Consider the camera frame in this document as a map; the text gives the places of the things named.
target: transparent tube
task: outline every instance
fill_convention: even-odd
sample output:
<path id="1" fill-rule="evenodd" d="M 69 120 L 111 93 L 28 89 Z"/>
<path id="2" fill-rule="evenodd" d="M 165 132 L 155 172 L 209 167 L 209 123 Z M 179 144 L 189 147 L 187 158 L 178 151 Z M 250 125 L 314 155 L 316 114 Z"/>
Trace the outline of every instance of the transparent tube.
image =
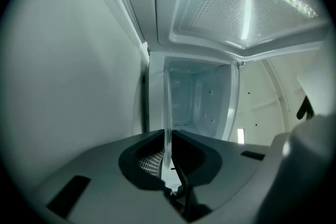
<path id="1" fill-rule="evenodd" d="M 172 158 L 172 93 L 168 70 L 164 70 L 164 154 L 163 165 L 169 168 Z"/>

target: gray surface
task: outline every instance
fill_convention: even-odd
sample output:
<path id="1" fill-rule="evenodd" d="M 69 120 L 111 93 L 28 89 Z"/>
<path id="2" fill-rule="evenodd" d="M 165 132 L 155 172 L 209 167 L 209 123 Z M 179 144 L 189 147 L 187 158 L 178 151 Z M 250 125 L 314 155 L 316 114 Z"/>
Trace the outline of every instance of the gray surface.
<path id="1" fill-rule="evenodd" d="M 119 169 L 122 151 L 154 133 L 86 151 L 43 181 L 37 198 L 47 205 L 75 175 L 82 175 L 91 181 L 68 216 L 72 223 L 184 223 L 161 191 L 136 188 Z"/>
<path id="2" fill-rule="evenodd" d="M 217 209 L 230 200 L 250 180 L 262 163 L 240 154 L 243 151 L 266 154 L 269 149 L 268 146 L 237 144 L 185 131 L 179 132 L 204 145 L 212 147 L 222 157 L 222 167 L 212 182 L 208 185 L 194 188 L 198 202 L 208 206 L 212 210 Z"/>

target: perforated grille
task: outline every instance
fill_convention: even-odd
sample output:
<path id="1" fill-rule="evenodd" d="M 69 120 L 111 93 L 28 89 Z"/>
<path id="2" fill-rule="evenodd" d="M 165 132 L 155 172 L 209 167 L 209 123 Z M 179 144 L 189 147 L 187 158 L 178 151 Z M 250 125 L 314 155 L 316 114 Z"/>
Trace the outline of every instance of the perforated grille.
<path id="1" fill-rule="evenodd" d="M 142 157 L 138 159 L 139 166 L 145 170 L 147 173 L 158 176 L 160 175 L 160 163 L 163 158 L 163 150 L 148 155 L 146 157 Z"/>
<path id="2" fill-rule="evenodd" d="M 247 2 L 250 17 L 246 31 Z M 216 32 L 223 40 L 228 37 L 233 45 L 246 48 L 326 17 L 319 0 L 191 0 L 182 25 L 188 31 Z"/>

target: white appliance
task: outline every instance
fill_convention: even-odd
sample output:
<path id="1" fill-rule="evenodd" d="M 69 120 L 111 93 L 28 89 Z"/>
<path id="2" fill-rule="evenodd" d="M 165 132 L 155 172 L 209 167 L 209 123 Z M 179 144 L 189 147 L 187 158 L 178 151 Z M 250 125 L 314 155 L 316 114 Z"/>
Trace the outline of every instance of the white appliance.
<path id="1" fill-rule="evenodd" d="M 317 50 L 330 20 L 320 0 L 123 0 L 150 52 L 148 131 L 165 126 L 228 140 L 244 62 Z"/>

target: white rectangular light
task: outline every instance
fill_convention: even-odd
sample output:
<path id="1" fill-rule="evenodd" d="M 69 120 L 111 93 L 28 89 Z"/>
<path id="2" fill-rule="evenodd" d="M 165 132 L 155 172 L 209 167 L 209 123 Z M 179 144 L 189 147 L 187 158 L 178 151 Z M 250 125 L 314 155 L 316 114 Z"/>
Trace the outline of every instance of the white rectangular light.
<path id="1" fill-rule="evenodd" d="M 244 29 L 243 34 L 241 35 L 241 39 L 247 39 L 248 32 L 250 31 L 251 8 L 252 0 L 245 0 Z"/>
<path id="2" fill-rule="evenodd" d="M 244 129 L 237 129 L 237 133 L 238 133 L 238 144 L 245 144 Z"/>

